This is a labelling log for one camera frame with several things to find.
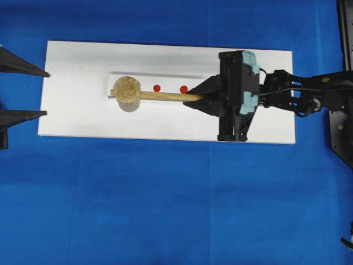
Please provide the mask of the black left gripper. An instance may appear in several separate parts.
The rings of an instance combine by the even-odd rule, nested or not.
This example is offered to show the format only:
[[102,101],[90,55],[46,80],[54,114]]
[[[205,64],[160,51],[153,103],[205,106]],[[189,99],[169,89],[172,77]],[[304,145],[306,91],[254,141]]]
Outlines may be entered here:
[[[50,77],[39,66],[29,63],[1,46],[1,72]],[[8,148],[8,128],[47,115],[47,111],[1,110],[0,149]]]

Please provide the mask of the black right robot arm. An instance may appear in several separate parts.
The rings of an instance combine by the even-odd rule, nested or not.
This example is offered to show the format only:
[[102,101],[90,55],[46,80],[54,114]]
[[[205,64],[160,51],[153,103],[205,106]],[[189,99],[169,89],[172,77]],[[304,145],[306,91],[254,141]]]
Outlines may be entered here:
[[250,51],[221,52],[220,72],[189,91],[199,100],[184,105],[219,118],[219,141],[246,142],[259,106],[305,118],[327,108],[352,118],[352,71],[299,77],[285,70],[265,75]]

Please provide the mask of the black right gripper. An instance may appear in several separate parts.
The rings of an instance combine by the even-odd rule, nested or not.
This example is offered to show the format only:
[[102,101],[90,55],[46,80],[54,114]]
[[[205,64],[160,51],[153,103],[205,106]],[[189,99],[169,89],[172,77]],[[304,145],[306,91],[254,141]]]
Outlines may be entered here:
[[208,95],[220,93],[221,100],[200,99],[183,104],[211,116],[222,116],[219,120],[219,141],[247,141],[252,118],[255,113],[241,115],[241,51],[221,52],[220,75],[214,75],[188,91],[188,94]]

